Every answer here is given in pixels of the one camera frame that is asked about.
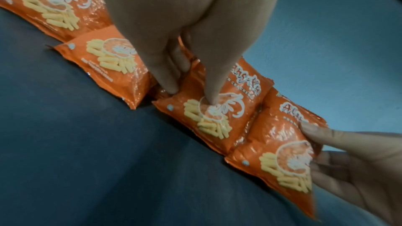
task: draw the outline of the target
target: fingernail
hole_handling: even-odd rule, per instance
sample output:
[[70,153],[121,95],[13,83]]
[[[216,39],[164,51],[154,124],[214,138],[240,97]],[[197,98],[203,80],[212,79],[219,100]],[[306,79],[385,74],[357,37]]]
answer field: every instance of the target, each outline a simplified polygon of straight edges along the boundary
[[312,125],[306,121],[302,121],[301,122],[301,129],[303,131],[309,132],[309,133],[315,133],[316,131],[318,131],[318,126],[316,125]]

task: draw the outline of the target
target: hand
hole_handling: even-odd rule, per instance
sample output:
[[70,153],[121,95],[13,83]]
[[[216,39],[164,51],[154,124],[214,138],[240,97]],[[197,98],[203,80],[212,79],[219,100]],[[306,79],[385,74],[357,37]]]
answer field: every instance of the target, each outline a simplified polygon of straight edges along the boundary
[[119,31],[170,94],[190,68],[178,36],[206,67],[212,104],[233,65],[263,31],[277,0],[105,0]]
[[302,123],[319,144],[346,152],[322,152],[311,165],[313,182],[332,194],[402,225],[402,134],[353,133]]

